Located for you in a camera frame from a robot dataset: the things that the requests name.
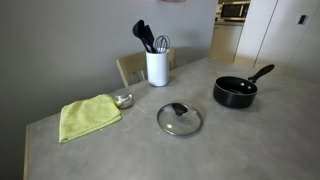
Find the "glass lid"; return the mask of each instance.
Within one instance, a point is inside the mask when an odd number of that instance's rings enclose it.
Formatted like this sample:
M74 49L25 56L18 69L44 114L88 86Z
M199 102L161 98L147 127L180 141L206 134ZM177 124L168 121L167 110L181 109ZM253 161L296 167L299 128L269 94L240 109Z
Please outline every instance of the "glass lid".
M171 103L163 106L157 115L159 126L172 135L189 135L198 131L202 117L197 109L183 103Z

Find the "white utensil holder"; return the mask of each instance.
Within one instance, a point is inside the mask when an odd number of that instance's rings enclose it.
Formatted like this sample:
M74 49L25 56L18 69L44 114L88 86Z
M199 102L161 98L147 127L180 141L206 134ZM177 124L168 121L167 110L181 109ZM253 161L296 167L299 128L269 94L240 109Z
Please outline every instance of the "white utensil holder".
M165 53L153 54L146 52L148 82L152 86L165 86L169 83L169 62Z

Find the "black saucepan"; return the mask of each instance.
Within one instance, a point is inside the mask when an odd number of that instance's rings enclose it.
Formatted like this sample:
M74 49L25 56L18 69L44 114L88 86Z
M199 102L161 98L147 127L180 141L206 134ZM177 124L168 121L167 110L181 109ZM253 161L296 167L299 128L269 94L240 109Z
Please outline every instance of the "black saucepan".
M230 108L249 107L258 91L254 83L273 68L274 65L270 64L260 69L257 74L249 77L248 80L232 76L220 77L214 85L213 97L220 104Z

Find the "white cabinet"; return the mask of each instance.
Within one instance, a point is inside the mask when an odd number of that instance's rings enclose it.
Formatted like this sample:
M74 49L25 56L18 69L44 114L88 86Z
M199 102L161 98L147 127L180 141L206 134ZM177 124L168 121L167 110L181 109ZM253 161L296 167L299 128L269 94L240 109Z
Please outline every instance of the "white cabinet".
M225 62L233 62L242 25L215 25L209 57Z
M320 7L312 17L285 75L320 84Z
M253 67L278 0L251 0L234 62Z
M260 68L273 63L275 71L283 73L318 5L319 0L278 0L254 66ZM298 24L302 15L307 18Z

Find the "green cloth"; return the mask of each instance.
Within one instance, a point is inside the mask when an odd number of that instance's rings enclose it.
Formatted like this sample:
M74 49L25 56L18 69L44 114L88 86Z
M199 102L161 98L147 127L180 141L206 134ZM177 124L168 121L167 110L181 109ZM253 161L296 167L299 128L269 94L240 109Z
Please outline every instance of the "green cloth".
M120 119L120 111L109 95L76 101L61 110L59 142L68 142Z

